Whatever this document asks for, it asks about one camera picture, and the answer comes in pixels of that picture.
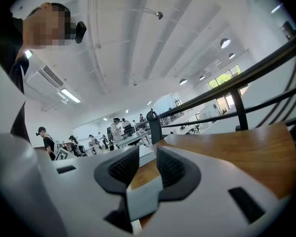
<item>white ceiling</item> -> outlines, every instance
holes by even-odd
[[[72,41],[33,50],[25,93],[48,109],[59,103],[56,93],[65,87],[81,103],[69,101],[54,108],[77,119],[85,113],[92,113],[91,121],[143,108],[149,101],[198,84],[206,69],[206,77],[219,73],[230,63],[231,52],[240,56],[246,50],[230,25],[230,6],[221,0],[19,0],[12,11],[25,18],[44,1],[66,5],[75,21],[85,22],[87,32],[81,44]],[[237,3],[240,13],[243,1],[227,3]],[[158,20],[144,8],[164,16]],[[225,49],[220,48],[222,38],[231,40]],[[46,90],[48,84],[39,82],[44,78],[37,71],[46,65],[62,87]],[[189,83],[179,86],[181,78]]]

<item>table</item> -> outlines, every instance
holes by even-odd
[[[124,147],[124,146],[127,146],[128,144],[136,141],[136,140],[140,140],[142,138],[146,137],[147,141],[148,141],[148,144],[149,143],[149,139],[148,139],[148,132],[143,132],[139,135],[137,135],[136,133],[133,133],[132,136],[130,137],[127,137],[125,140],[121,140],[117,145],[119,147]]]
[[[229,161],[263,183],[278,198],[296,188],[296,148],[283,122],[256,129],[221,134],[170,134],[153,146],[169,146]],[[157,176],[156,160],[138,169],[134,190]],[[140,219],[142,227],[150,216]]]
[[[85,152],[89,152],[89,154],[92,156],[93,155],[93,150],[92,150],[93,148],[95,149],[96,154],[103,154],[102,150],[99,149],[98,145],[91,146],[91,147],[85,149]]]

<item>person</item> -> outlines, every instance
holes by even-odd
[[[144,118],[144,116],[140,113],[140,114],[139,114],[139,123],[144,122],[144,121],[145,121],[145,118]]]
[[[93,146],[96,146],[97,145],[98,148],[102,150],[102,147],[100,145],[100,142],[96,138],[94,138],[94,136],[92,134],[89,135],[89,138],[91,139],[91,142],[92,142],[92,145]]]
[[[103,138],[103,144],[105,145],[105,149],[109,149],[107,143],[109,142],[108,139],[106,138],[105,134],[101,134],[101,132],[98,133],[98,136]]]
[[[122,118],[122,126],[123,128],[127,125],[131,125],[131,123],[128,120],[125,120],[124,118]]]
[[[46,152],[49,154],[49,157],[51,158],[51,160],[55,160],[56,156],[54,154],[54,140],[46,132],[46,129],[43,126],[38,128],[38,134],[43,138],[44,147]]]
[[[74,155],[76,157],[79,157],[79,153],[78,153],[78,141],[76,140],[76,138],[71,135],[69,137],[69,139],[71,140],[71,150],[73,151]]]
[[[26,74],[29,67],[25,51],[42,49],[48,45],[63,45],[64,39],[70,36],[67,34],[71,31],[70,18],[67,7],[49,2],[34,9],[24,20],[13,18],[8,10],[1,13],[0,65],[23,94],[22,73]],[[24,116],[23,105],[10,132],[30,141]]]
[[[111,135],[113,137],[114,144],[117,146],[117,148],[119,148],[117,144],[122,140],[122,136],[119,133],[119,130],[121,129],[121,127],[117,127],[119,123],[120,123],[120,119],[114,118],[113,123],[111,124],[111,127],[110,127]]]

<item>black cap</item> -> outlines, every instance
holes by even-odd
[[[45,127],[41,126],[39,129],[38,129],[38,133],[42,132],[42,131],[46,131]]]
[[[45,132],[46,129],[45,129],[45,127],[42,127],[42,126],[41,126],[40,128],[38,128],[38,133],[36,133],[36,136],[39,136],[39,133],[42,132],[42,131]]]

